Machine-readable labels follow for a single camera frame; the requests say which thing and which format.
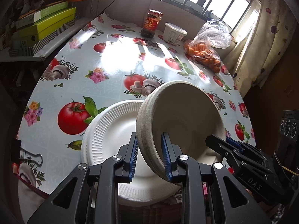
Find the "grey side shelf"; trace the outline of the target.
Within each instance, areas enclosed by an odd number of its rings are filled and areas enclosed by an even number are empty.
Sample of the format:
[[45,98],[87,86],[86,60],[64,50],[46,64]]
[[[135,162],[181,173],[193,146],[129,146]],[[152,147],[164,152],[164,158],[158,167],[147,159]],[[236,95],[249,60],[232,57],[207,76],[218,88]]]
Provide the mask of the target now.
[[44,61],[49,57],[57,48],[63,45],[64,42],[69,41],[79,30],[81,30],[92,18],[83,17],[75,22],[73,26],[66,29],[61,34],[57,35],[54,39],[49,41],[43,48],[41,48],[34,56],[18,56],[10,57],[9,50],[4,49],[1,51],[1,63],[7,62],[39,62]]

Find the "plastic bag of oranges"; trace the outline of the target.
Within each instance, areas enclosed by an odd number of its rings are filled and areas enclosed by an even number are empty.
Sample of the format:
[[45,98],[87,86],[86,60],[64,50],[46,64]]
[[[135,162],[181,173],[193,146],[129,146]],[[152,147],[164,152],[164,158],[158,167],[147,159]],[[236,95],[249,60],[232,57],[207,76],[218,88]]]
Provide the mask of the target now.
[[231,44],[228,27],[221,21],[208,20],[194,39],[184,43],[184,51],[192,61],[214,73],[221,70],[221,58],[215,49],[227,49]]

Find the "floral cream curtain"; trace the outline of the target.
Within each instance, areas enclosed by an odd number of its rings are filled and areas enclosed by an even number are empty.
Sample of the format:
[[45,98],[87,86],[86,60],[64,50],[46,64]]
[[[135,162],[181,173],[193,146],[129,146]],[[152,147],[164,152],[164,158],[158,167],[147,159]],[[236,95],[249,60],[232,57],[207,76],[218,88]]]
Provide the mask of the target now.
[[252,86],[262,86],[279,61],[288,11],[284,0],[261,0],[258,20],[225,57],[224,65],[242,97]]

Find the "black white striped box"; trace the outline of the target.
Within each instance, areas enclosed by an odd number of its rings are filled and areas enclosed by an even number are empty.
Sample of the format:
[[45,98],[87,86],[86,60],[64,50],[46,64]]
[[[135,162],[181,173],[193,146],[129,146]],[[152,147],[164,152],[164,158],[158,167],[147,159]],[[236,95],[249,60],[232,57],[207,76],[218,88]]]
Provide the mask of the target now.
[[47,36],[37,41],[33,46],[24,46],[19,49],[10,49],[9,56],[10,57],[30,57],[37,54],[39,50],[41,50],[44,46],[46,46],[50,41],[52,41],[59,34],[66,31],[75,24],[75,20],[70,20],[69,22],[63,23],[63,25],[57,28],[55,31],[49,33]]

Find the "red label sauce jar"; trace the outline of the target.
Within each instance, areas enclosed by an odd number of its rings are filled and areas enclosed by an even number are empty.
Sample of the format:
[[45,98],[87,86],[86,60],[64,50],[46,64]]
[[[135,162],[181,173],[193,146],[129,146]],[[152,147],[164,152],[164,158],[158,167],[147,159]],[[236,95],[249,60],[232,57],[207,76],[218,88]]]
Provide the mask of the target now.
[[143,28],[140,32],[141,36],[145,38],[153,38],[159,22],[163,17],[163,13],[160,11],[149,9],[147,17],[143,24]]

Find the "white plastic tub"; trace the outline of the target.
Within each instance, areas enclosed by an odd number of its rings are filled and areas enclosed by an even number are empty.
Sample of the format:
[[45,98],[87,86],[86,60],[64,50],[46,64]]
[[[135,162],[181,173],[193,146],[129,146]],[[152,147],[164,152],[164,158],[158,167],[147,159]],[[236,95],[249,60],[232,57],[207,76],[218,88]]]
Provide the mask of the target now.
[[187,31],[185,31],[184,29],[172,23],[165,23],[165,29],[163,32],[163,40],[165,42],[176,46],[186,35]]

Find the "floral fruit print tablecloth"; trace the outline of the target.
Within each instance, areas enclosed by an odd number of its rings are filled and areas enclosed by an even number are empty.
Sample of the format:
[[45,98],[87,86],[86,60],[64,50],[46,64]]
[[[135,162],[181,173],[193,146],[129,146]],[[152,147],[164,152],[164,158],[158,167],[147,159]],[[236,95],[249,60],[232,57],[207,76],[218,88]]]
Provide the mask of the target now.
[[255,144],[246,106],[222,62],[214,73],[191,60],[184,42],[171,45],[160,32],[142,38],[136,25],[102,14],[53,58],[30,97],[17,138],[44,161],[41,167],[13,164],[20,195],[39,204],[79,163],[84,133],[98,114],[116,102],[143,100],[173,80],[189,81],[210,96],[226,136]]

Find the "black binder clip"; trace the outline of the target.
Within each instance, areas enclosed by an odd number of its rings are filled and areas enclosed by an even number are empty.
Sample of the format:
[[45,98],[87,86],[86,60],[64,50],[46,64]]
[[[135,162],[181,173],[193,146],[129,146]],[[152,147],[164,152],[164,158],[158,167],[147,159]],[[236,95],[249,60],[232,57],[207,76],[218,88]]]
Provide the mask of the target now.
[[21,162],[33,163],[37,167],[43,165],[43,156],[42,154],[32,153],[22,147],[22,141],[18,139],[12,140],[11,145],[11,161],[16,164]]

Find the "white green flat box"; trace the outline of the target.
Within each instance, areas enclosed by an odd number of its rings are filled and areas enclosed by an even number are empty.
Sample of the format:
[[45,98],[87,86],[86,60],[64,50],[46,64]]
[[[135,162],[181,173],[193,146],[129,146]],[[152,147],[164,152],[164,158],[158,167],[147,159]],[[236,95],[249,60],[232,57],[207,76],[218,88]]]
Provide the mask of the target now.
[[35,22],[47,17],[48,15],[63,10],[67,7],[67,1],[60,1],[44,6],[39,10],[31,11],[27,15],[22,15],[20,17],[20,19],[16,22],[16,28],[20,29],[21,27],[32,25]]

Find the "lime green flat box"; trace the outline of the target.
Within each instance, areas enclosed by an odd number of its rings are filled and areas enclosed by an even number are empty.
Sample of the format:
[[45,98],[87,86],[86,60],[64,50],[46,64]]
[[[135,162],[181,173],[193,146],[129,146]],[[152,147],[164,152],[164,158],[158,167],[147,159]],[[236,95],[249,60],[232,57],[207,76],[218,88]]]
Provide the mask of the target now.
[[76,8],[67,8],[49,15],[44,19],[18,30],[18,40],[22,48],[32,47],[46,36],[56,31],[64,24],[73,21],[75,18]]

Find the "white foam plate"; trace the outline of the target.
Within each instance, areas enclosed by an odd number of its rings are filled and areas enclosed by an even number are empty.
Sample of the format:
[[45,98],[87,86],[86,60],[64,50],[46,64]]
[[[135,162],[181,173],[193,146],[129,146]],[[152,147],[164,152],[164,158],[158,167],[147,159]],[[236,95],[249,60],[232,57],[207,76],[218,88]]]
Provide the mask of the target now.
[[[136,131],[136,119],[142,100],[125,100],[111,105],[101,112],[89,124],[90,131],[85,133],[86,157],[89,164],[103,163],[110,156],[117,154],[122,145],[129,143],[131,135]],[[149,194],[152,198],[172,195],[179,186],[158,177],[146,164],[138,152],[135,176],[131,183],[119,184],[120,195],[133,198]]]
[[[135,124],[131,116],[113,121],[96,117],[83,137],[82,161],[96,165],[117,154],[122,145],[129,143]],[[178,190],[179,186],[157,176],[138,151],[134,178],[131,183],[120,183],[118,193],[121,204],[145,206],[165,200]]]

